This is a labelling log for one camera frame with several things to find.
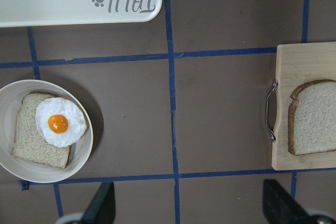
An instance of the bowl with bread and egg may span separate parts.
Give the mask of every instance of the bowl with bread and egg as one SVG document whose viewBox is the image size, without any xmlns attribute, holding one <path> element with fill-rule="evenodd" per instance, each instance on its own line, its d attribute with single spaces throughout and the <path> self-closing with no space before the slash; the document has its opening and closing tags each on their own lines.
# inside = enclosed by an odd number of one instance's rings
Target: bowl with bread and egg
<svg viewBox="0 0 336 224">
<path fill-rule="evenodd" d="M 64 180 L 91 153 L 88 113 L 67 90 L 41 80 L 21 80 L 0 89 L 0 163 L 36 183 Z"/>
</svg>

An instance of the metal handle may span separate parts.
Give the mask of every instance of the metal handle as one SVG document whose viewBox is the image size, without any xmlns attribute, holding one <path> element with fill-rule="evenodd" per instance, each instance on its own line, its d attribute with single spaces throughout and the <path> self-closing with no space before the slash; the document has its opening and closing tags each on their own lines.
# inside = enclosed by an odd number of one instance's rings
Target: metal handle
<svg viewBox="0 0 336 224">
<path fill-rule="evenodd" d="M 269 98 L 271 97 L 271 95 L 278 89 L 278 81 L 275 80 L 273 82 L 273 88 L 272 90 L 269 92 L 267 98 L 266 98 L 266 128 L 268 129 L 270 135 L 271 135 L 271 140 L 275 141 L 275 135 L 273 130 L 270 129 L 269 124 L 268 124 L 268 113 L 269 113 Z"/>
</svg>

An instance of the egg white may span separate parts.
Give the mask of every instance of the egg white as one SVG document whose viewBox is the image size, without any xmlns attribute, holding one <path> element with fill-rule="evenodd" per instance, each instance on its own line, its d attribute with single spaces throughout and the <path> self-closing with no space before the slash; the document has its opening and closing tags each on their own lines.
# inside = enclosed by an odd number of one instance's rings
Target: egg white
<svg viewBox="0 0 336 224">
<path fill-rule="evenodd" d="M 66 132 L 57 134 L 49 128 L 48 119 L 57 114 L 68 120 L 69 127 Z M 40 135 L 56 147 L 65 147 L 77 142 L 86 130 L 82 111 L 73 102 L 63 98 L 49 98 L 41 102 L 36 109 L 35 121 Z"/>
</svg>

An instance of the wooden cutting board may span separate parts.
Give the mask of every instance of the wooden cutting board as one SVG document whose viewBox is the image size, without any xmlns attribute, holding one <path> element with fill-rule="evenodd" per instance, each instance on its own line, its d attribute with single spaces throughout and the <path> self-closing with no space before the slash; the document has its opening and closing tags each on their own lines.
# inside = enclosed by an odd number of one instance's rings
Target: wooden cutting board
<svg viewBox="0 0 336 224">
<path fill-rule="evenodd" d="M 272 144 L 275 170 L 336 167 L 336 151 L 294 156 L 288 152 L 287 116 L 292 91 L 299 85 L 318 79 L 336 80 L 336 42 L 279 45 L 276 79 L 277 118 Z"/>
</svg>

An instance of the cutting board handle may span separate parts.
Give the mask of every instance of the cutting board handle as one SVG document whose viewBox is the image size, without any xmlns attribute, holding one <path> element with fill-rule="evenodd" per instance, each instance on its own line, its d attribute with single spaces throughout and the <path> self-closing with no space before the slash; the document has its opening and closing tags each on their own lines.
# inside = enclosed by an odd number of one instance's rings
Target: cutting board handle
<svg viewBox="0 0 336 224">
<path fill-rule="evenodd" d="M 266 116 L 265 116 L 265 125 L 266 125 L 266 128 L 268 129 L 269 131 L 269 134 L 271 135 L 271 140 L 272 142 L 275 141 L 275 135 L 274 135 L 274 132 L 273 130 L 271 130 L 270 126 L 269 126 L 269 122 L 268 122 L 268 119 L 269 119 L 269 99 L 270 97 L 272 96 L 273 93 L 275 93 L 275 91 L 277 90 L 278 88 L 278 81 L 275 80 L 273 82 L 273 85 L 272 85 L 272 89 L 271 91 L 268 93 L 267 97 L 266 97 Z"/>
</svg>

